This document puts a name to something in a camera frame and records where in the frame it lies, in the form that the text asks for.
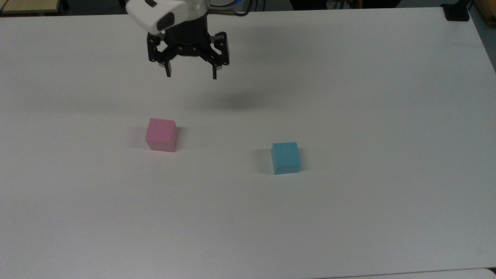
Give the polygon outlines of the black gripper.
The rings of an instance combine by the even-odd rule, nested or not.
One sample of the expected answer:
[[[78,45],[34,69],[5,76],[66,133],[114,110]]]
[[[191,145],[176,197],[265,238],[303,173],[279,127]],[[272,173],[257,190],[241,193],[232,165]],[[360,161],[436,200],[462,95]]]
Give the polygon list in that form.
[[[161,43],[166,48],[160,51]],[[170,61],[178,54],[199,55],[211,64],[212,77],[217,79],[217,70],[230,63],[230,52],[226,32],[214,36],[209,35],[207,28],[207,14],[193,20],[184,21],[165,30],[165,37],[147,34],[148,59],[162,66],[167,77],[171,77],[172,68]]]

